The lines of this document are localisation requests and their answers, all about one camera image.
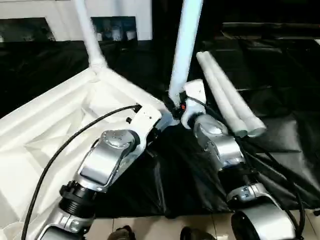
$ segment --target black tarp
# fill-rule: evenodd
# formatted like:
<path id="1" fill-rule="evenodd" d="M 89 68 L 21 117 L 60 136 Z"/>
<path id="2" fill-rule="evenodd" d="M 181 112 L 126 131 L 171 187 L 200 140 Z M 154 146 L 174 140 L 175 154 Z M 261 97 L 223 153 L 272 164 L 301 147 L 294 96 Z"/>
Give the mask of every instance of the black tarp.
<path id="1" fill-rule="evenodd" d="M 216 40 L 195 47 L 211 51 L 265 122 L 267 133 L 254 141 L 291 172 L 305 207 L 320 207 L 320 46 L 313 40 Z M 172 45 L 101 43 L 101 48 L 117 73 L 159 99 L 167 95 Z M 1 45 L 1 116 L 87 66 L 82 42 Z M 195 57 L 188 78 L 204 78 Z M 215 108 L 209 91 L 207 98 Z M 250 162 L 266 188 L 296 209 L 287 182 L 261 156 Z M 109 192 L 97 198 L 97 217 L 176 217 L 228 210 L 207 154 L 181 125 L 167 128 Z"/>

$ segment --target black cable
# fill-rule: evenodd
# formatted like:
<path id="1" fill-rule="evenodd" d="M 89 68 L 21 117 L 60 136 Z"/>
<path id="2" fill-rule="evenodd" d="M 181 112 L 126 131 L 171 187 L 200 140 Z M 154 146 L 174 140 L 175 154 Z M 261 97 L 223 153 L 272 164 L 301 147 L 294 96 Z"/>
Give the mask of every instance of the black cable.
<path id="1" fill-rule="evenodd" d="M 259 159 L 259 156 L 258 156 L 257 154 L 251 154 L 250 152 L 248 152 L 248 151 L 246 151 L 246 150 L 245 150 L 245 153 L 246 153 L 247 155 L 249 155 L 251 158 L 257 158 L 257 159 Z M 277 197 L 275 197 L 275 196 L 273 196 L 273 197 L 276 199 L 277 202 L 281 203 L 281 201 L 280 201 L 279 199 L 277 199 Z M 295 231 L 297 232 L 297 229 L 299 228 L 299 224 L 297 223 L 297 220 L 296 220 L 295 216 L 289 211 L 289 209 L 288 209 L 285 205 L 281 204 L 281 208 L 282 208 L 282 209 L 286 212 L 286 214 L 289 216 L 289 218 L 291 219 L 291 221 L 292 221 L 292 223 L 293 223 L 294 229 L 295 229 Z"/>
<path id="2" fill-rule="evenodd" d="M 254 146 L 255 148 L 261 150 L 267 157 L 277 166 L 277 168 L 280 170 L 280 172 L 283 174 L 283 176 L 286 178 L 286 180 L 289 182 L 291 185 L 292 190 L 294 191 L 296 200 L 298 202 L 298 207 L 299 207 L 299 213 L 300 213 L 300 221 L 299 221 L 299 226 L 296 228 L 296 236 L 298 238 L 302 237 L 302 232 L 304 231 L 305 224 L 306 224 L 306 211 L 300 196 L 300 192 L 298 187 L 296 186 L 295 182 L 291 178 L 290 172 L 282 166 L 266 149 L 263 147 L 257 145 L 256 143 L 253 143 L 249 140 L 246 141 L 248 144 Z"/>
<path id="3" fill-rule="evenodd" d="M 40 188 L 41 188 L 41 184 L 44 181 L 44 178 L 49 170 L 49 168 L 51 167 L 51 165 L 53 164 L 53 162 L 55 161 L 55 159 L 58 157 L 58 155 L 66 148 L 66 146 L 68 146 L 68 144 L 75 139 L 77 136 L 79 136 L 81 133 L 83 133 L 85 130 L 87 130 L 88 128 L 92 127 L 93 125 L 95 125 L 96 123 L 98 123 L 99 121 L 113 115 L 116 113 L 119 113 L 121 111 L 127 110 L 127 109 L 135 109 L 135 108 L 140 108 L 140 105 L 131 105 L 131 106 L 125 106 L 125 107 L 121 107 L 119 109 L 116 109 L 114 111 L 111 111 L 103 116 L 98 117 L 96 120 L 90 122 L 88 125 L 84 126 L 83 128 L 81 128 L 79 131 L 77 131 L 75 134 L 73 134 L 64 144 L 62 144 L 61 147 L 59 147 L 59 149 L 55 152 L 55 154 L 53 155 L 53 157 L 49 160 L 49 162 L 47 163 L 47 165 L 45 166 L 45 168 L 43 169 L 41 176 L 39 178 L 39 181 L 35 187 L 29 208 L 28 208 L 28 212 L 26 214 L 25 217 L 25 221 L 24 221 L 24 225 L 23 225 L 23 230 L 22 230 L 22 235 L 21 235 L 21 240 L 26 240 L 27 237 L 27 231 L 28 231 L 28 226 L 30 223 L 30 218 L 31 218 L 31 214 L 32 211 L 35 207 L 35 203 L 37 200 L 37 196 L 39 194 Z"/>

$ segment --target robotic arm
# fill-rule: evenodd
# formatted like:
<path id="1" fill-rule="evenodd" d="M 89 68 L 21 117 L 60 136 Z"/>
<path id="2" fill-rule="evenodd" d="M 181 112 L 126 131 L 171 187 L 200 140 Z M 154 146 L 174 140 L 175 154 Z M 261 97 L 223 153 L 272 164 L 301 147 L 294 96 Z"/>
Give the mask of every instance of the robotic arm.
<path id="1" fill-rule="evenodd" d="M 201 80 L 188 82 L 185 90 L 187 96 L 206 102 Z M 210 154 L 227 204 L 235 212 L 231 224 L 236 239 L 295 239 L 295 228 L 289 216 L 258 182 L 256 170 L 246 163 L 227 127 L 206 114 L 205 108 L 192 98 L 186 100 L 181 122 L 185 128 L 193 130 L 199 145 Z"/>
<path id="2" fill-rule="evenodd" d="M 94 200 L 137 159 L 147 135 L 160 119 L 153 107 L 142 107 L 127 129 L 107 130 L 85 155 L 73 180 L 60 189 L 61 201 L 42 226 L 36 240 L 83 240 L 95 219 Z"/>

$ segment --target white pole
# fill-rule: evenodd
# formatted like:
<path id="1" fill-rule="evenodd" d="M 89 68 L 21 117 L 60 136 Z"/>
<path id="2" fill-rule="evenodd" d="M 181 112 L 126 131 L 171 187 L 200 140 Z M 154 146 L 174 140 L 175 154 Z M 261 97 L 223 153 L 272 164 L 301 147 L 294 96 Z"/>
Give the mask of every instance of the white pole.
<path id="1" fill-rule="evenodd" d="M 74 0 L 74 5 L 82 29 L 85 48 L 89 56 L 89 66 L 94 71 L 99 71 L 101 67 L 107 67 L 107 62 L 96 39 L 94 25 L 88 15 L 85 0 Z"/>
<path id="2" fill-rule="evenodd" d="M 180 104 L 180 92 L 187 82 L 192 53 L 198 31 L 203 0 L 184 0 L 176 41 L 169 97 L 176 106 Z"/>
<path id="3" fill-rule="evenodd" d="M 239 118 L 244 121 L 248 129 L 248 136 L 257 137 L 263 134 L 267 129 L 266 126 L 251 111 L 250 107 L 240 96 L 235 86 L 231 83 L 225 72 L 221 69 L 215 58 L 208 51 L 205 51 L 203 55 L 205 55 L 207 64 L 210 66 L 213 74 L 216 76 L 228 101 L 232 105 L 232 108 Z"/>
<path id="4" fill-rule="evenodd" d="M 234 134 L 243 138 L 248 133 L 246 124 L 237 116 L 235 110 L 228 101 L 228 98 L 225 95 L 222 87 L 220 86 L 218 79 L 216 78 L 216 76 L 212 72 L 212 69 L 210 68 L 210 65 L 208 64 L 206 55 L 202 52 L 198 52 L 196 54 L 196 58 L 202 68 L 204 77 L 208 82 L 215 102 L 218 105 L 223 118 L 228 123 Z"/>

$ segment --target tiled floor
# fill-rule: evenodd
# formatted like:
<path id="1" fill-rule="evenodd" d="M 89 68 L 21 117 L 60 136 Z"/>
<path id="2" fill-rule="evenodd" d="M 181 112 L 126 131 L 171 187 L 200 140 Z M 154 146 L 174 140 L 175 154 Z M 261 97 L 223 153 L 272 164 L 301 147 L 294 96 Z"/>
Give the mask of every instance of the tiled floor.
<path id="1" fill-rule="evenodd" d="M 299 212 L 293 211 L 299 220 Z M 315 217 L 311 210 L 306 211 L 303 232 L 305 240 L 320 240 L 320 217 Z M 136 240 L 179 240 L 183 227 L 189 226 L 204 230 L 217 240 L 235 240 L 231 228 L 231 214 L 181 216 L 167 219 L 160 216 L 99 219 L 91 227 L 88 240 L 107 240 L 109 234 L 117 228 L 129 225 L 135 232 Z"/>

